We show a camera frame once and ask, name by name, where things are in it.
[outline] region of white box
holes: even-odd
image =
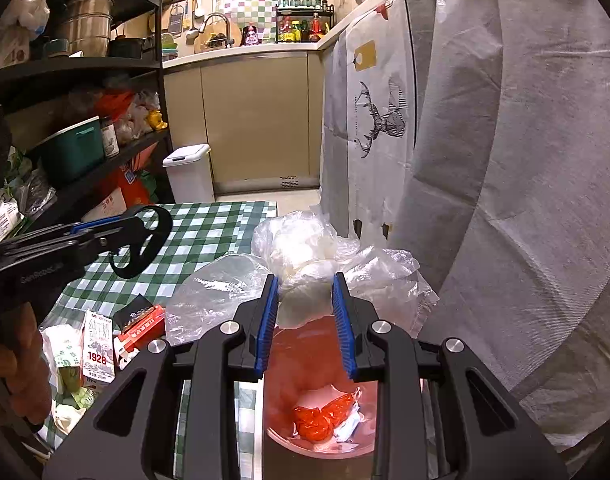
[[[114,380],[112,320],[96,312],[85,312],[83,361],[80,375],[83,388],[101,390]]]
[[[185,146],[163,161],[176,203],[214,202],[208,144]]]

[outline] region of beige cabinet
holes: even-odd
[[[201,76],[215,188],[309,176],[306,52],[214,60]]]

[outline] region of wooden cutting board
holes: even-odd
[[[229,20],[229,24],[231,25],[231,37],[234,40],[234,44],[232,46],[240,46],[240,42],[243,39],[243,35],[235,23],[232,23],[232,21]],[[220,32],[222,32],[223,34],[227,33],[227,26],[225,25],[225,20],[223,20],[219,16],[214,16],[205,26],[205,32],[199,34],[198,37],[194,40],[194,53],[198,54],[199,52],[212,52],[213,50],[220,50],[221,48],[224,48],[225,45],[216,46],[213,48],[209,48],[203,45],[203,43],[205,43],[205,41],[207,41],[212,34],[218,34]]]

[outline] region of black pot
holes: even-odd
[[[140,59],[143,55],[142,38],[118,38],[109,42],[109,56]]]

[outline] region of green checkered tablecloth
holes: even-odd
[[[58,298],[41,328],[70,324],[80,328],[86,310],[111,317],[138,294],[153,303],[166,303],[176,285],[205,264],[226,253],[248,253],[254,228],[265,218],[276,216],[275,202],[216,202],[212,204],[165,205],[172,215],[172,232],[158,256],[140,275],[131,280],[116,276],[107,254],[102,254],[86,269],[85,276],[69,283]],[[154,213],[142,216],[147,226]],[[184,425],[191,381],[185,381],[176,442],[176,476],[182,471]],[[52,384],[54,400],[63,401]],[[236,385],[236,422],[242,478],[252,478],[254,453],[254,407],[256,386]],[[51,447],[56,448],[66,438],[50,415],[40,431]]]

